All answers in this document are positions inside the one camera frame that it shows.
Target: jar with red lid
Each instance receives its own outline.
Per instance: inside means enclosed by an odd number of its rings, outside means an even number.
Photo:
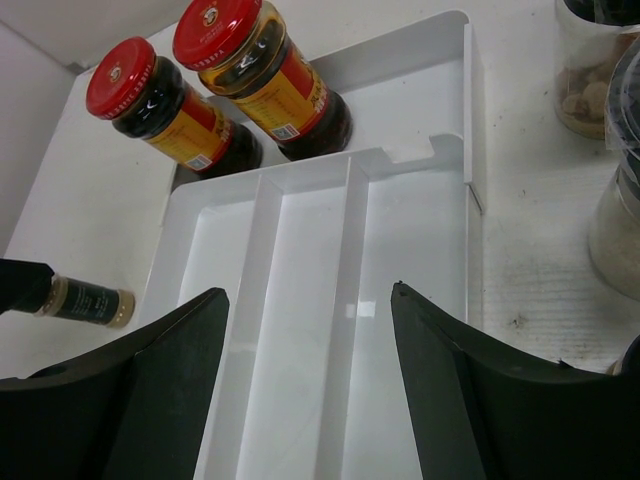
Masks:
[[[104,57],[89,82],[86,105],[119,132],[144,140],[200,178],[262,162],[253,134],[210,105],[141,37],[123,41]]]
[[[290,160],[340,152],[349,143],[349,108],[304,59],[271,3],[194,0],[176,28],[173,53]]]

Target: spice bottle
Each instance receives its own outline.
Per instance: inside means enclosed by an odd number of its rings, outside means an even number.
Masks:
[[[44,263],[0,259],[0,313],[79,320],[122,328],[133,315],[133,293],[56,275]]]
[[[589,228],[596,270],[619,292],[640,300],[640,41],[613,74],[607,102],[607,141],[620,167]]]
[[[637,36],[637,0],[556,0],[555,109],[585,137],[605,138],[613,70]]]
[[[340,152],[349,143],[349,108],[304,59],[271,3],[194,0],[176,28],[173,53],[290,160]]]
[[[200,178],[251,170],[262,162],[253,134],[210,105],[141,37],[125,40],[104,57],[86,104],[91,114],[111,120],[119,132],[146,141]]]

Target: dark sauce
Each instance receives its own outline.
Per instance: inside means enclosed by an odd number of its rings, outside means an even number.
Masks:
[[[113,120],[113,126],[131,138],[151,139],[176,118],[189,88],[170,60],[157,57],[155,71],[138,99]],[[202,179],[214,178],[257,168],[261,162],[262,147],[256,138],[246,127],[234,123],[227,151],[209,168],[194,173]]]
[[[248,86],[226,95],[231,100],[246,98],[263,88],[278,73],[291,48],[295,48],[284,26],[276,20],[268,21],[252,48],[241,61],[215,80],[215,88],[234,90],[239,81]],[[327,107],[318,123],[306,134],[287,142],[278,142],[280,151],[289,160],[303,160],[343,151],[353,132],[349,107],[342,97],[328,89]]]

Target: logo on lid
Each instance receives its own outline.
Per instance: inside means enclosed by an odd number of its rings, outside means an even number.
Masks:
[[[216,7],[207,8],[202,16],[202,23],[205,27],[210,27],[218,18],[218,9]]]
[[[122,69],[120,68],[120,65],[116,64],[109,72],[109,79],[111,80],[111,83],[116,83],[121,74]]]

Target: red lid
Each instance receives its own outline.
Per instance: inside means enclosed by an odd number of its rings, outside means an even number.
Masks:
[[[102,59],[87,88],[87,110],[111,120],[138,97],[156,62],[153,47],[142,37],[125,40]]]
[[[244,43],[262,0],[193,0],[173,37],[173,54],[191,70],[220,63]]]

